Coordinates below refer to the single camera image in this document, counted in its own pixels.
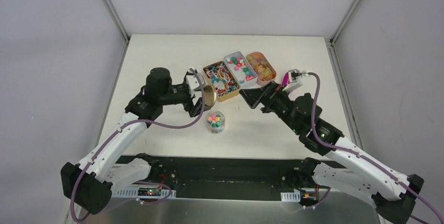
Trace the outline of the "gold ring lid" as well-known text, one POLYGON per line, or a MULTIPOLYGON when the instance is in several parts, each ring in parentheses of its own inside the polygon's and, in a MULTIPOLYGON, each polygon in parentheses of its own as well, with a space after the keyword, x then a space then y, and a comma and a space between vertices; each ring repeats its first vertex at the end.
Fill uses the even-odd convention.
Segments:
POLYGON ((204 87, 204 96, 205 100, 205 106, 206 107, 213 107, 217 100, 217 92, 216 89, 212 85, 206 85, 204 87))

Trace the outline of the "clear plastic cup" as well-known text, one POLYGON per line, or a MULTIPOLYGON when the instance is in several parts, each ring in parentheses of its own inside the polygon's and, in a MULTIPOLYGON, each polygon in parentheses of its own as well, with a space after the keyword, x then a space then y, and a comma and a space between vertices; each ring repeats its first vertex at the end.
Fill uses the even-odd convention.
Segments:
POLYGON ((220 111, 210 111, 206 116, 206 127, 211 133, 221 133, 225 128, 225 123, 225 116, 220 111))

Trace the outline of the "magenta plastic scoop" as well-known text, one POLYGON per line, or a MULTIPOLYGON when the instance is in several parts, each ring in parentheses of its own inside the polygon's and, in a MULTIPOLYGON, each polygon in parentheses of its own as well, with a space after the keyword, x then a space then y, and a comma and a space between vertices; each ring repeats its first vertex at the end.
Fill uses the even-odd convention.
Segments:
POLYGON ((282 79, 282 85, 283 85, 283 86, 287 86, 289 83, 290 83, 289 73, 286 72, 286 73, 284 74, 283 79, 282 79))

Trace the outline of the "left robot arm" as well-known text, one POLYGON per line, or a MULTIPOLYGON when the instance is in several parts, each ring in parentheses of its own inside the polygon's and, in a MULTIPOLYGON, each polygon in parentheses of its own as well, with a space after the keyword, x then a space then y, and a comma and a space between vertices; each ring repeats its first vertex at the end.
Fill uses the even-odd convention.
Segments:
POLYGON ((170 71, 154 68, 146 77, 146 83, 139 93, 130 100, 124 113, 106 139, 77 163, 66 163, 61 169, 63 193, 70 200, 71 217, 75 222, 81 219, 75 215, 78 205, 87 214, 101 212, 109 203, 113 193, 138 181, 154 184, 159 180, 160 171, 154 167, 156 160, 141 153, 128 164, 113 168, 128 147, 150 126, 168 129, 185 129, 196 124, 205 110, 205 96, 193 102, 196 91, 204 91, 204 81, 196 69, 185 73, 183 82, 173 84, 170 71), (167 125, 157 121, 164 106, 181 104, 193 121, 181 125, 167 125))

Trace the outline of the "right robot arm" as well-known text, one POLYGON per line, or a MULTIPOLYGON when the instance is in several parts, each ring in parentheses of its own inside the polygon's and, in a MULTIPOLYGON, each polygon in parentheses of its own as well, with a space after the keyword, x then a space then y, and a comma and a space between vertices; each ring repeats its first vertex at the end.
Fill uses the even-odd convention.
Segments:
POLYGON ((264 87, 241 89, 250 108, 262 105, 263 113, 275 113, 307 149, 344 166, 338 172, 321 161, 306 159, 297 180, 304 187, 327 186, 362 200, 391 223, 407 223, 424 180, 405 175, 367 154, 339 129, 320 118, 322 109, 310 93, 290 99, 274 81, 264 87))

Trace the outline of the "white tin of candies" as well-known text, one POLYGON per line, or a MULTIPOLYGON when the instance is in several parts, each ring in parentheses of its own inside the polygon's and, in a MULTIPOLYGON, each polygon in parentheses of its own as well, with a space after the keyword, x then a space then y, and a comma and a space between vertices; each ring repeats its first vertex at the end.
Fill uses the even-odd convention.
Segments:
POLYGON ((240 88, 253 88, 257 85, 258 76, 240 51, 225 56, 223 61, 240 88))

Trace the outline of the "pink tin of gummies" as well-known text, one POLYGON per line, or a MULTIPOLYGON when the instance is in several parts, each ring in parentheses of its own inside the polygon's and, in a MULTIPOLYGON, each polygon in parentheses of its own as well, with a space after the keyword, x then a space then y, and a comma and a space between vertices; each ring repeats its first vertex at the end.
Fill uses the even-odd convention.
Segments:
POLYGON ((252 52, 247 54, 246 59, 252 66, 258 76, 257 84, 260 86, 267 85, 276 78, 276 70, 261 52, 252 52))

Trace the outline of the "gold tin of lollipops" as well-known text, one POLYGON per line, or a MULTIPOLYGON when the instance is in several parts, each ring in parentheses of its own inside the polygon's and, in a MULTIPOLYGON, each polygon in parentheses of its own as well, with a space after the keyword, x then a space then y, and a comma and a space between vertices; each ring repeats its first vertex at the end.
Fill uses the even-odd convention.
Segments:
POLYGON ((203 75, 216 91, 216 100, 224 102, 239 95, 240 85, 223 61, 203 67, 203 75))

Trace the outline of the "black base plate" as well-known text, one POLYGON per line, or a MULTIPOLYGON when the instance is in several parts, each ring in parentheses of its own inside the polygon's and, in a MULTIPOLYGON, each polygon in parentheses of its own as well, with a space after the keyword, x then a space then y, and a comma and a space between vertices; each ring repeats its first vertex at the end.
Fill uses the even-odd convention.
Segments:
POLYGON ((217 159, 155 156, 147 182, 161 182, 177 198, 279 201, 281 193, 315 189, 314 159, 217 159))

